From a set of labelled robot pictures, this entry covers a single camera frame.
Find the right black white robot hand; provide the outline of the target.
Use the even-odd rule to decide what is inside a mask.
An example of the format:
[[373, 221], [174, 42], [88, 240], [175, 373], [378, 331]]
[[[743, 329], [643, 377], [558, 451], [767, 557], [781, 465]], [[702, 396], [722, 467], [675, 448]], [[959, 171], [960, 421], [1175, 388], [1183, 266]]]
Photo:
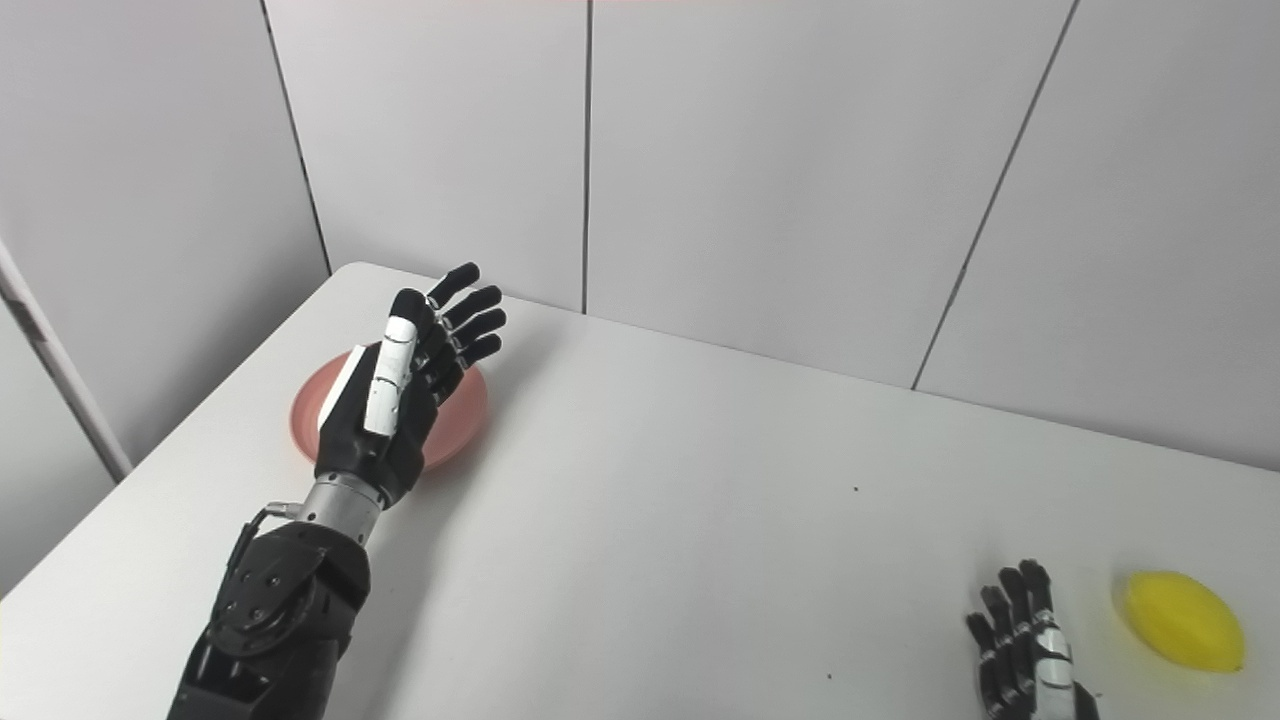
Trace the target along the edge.
[[1098, 719], [1097, 698], [1076, 679], [1047, 570], [1024, 559], [997, 579], [980, 588], [986, 609], [965, 616], [983, 717]]

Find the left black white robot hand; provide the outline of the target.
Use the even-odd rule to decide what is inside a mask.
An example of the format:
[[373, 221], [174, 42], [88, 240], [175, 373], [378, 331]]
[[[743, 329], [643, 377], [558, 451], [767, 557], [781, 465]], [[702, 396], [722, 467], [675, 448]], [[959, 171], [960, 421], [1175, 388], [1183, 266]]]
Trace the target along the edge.
[[348, 354], [317, 416], [317, 479], [360, 480], [383, 509], [416, 486], [443, 404], [471, 366], [502, 347], [503, 293], [477, 288], [480, 275], [477, 264], [465, 263], [428, 292], [402, 288], [381, 338]]

